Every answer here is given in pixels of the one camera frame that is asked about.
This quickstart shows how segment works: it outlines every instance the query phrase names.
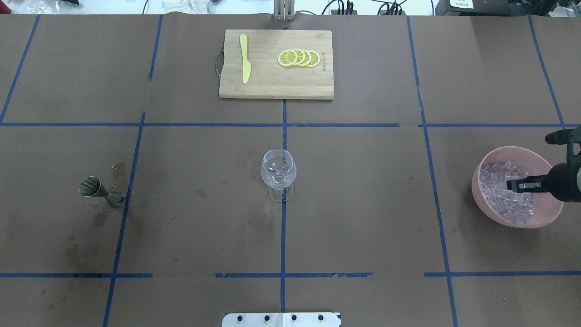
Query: lemon slice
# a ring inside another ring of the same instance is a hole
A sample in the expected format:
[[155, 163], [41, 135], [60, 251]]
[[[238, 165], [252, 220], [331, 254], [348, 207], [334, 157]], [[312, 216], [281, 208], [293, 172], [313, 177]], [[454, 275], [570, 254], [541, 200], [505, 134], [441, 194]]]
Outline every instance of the lemon slice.
[[303, 50], [303, 52], [304, 52], [304, 60], [303, 60], [303, 62], [298, 64], [298, 66], [300, 66], [300, 67], [305, 67], [306, 65], [308, 65], [311, 62], [310, 50]]
[[315, 67], [321, 61], [321, 56], [317, 51], [309, 50], [310, 62], [307, 64], [307, 67]]
[[296, 62], [293, 64], [293, 66], [299, 66], [301, 63], [304, 62], [305, 58], [307, 57], [306, 56], [307, 52], [303, 49], [293, 49], [293, 51], [295, 51], [296, 55], [298, 56]]
[[294, 50], [284, 50], [278, 55], [278, 64], [283, 67], [292, 66], [296, 63], [299, 58], [298, 54]]

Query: red object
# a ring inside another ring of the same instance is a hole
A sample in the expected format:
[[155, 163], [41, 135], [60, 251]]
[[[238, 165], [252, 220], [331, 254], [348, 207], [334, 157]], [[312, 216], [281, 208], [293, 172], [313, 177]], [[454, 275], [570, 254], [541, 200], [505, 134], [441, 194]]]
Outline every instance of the red object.
[[4, 2], [0, 0], [0, 13], [10, 13], [10, 12], [12, 12], [10, 8], [8, 8], [8, 6], [6, 6]]

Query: cutting board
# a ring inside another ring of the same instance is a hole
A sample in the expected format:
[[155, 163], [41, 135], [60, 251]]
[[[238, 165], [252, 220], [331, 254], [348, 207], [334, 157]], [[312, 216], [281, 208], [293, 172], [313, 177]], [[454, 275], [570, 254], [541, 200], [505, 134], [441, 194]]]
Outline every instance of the cutting board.
[[[248, 36], [250, 79], [242, 83], [240, 34]], [[278, 55], [287, 49], [315, 50], [316, 67], [282, 67]], [[220, 98], [325, 99], [335, 96], [331, 31], [226, 30]]]

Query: white bracket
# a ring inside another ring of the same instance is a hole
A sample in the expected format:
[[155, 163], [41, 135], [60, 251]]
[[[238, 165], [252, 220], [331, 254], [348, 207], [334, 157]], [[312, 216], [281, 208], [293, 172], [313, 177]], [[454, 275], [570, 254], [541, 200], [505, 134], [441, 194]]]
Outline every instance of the white bracket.
[[340, 317], [335, 312], [227, 314], [222, 327], [340, 327]]
[[274, 0], [274, 20], [294, 20], [295, 0]]

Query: ice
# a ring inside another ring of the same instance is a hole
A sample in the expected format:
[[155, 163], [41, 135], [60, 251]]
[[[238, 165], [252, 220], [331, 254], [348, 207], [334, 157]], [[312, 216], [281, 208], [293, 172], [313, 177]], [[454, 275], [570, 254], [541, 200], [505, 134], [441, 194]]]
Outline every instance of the ice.
[[515, 193], [507, 188], [506, 181], [523, 179], [530, 172], [518, 169], [513, 161], [495, 162], [480, 169], [480, 186], [486, 201], [506, 221], [518, 226], [529, 224], [535, 212], [537, 193]]

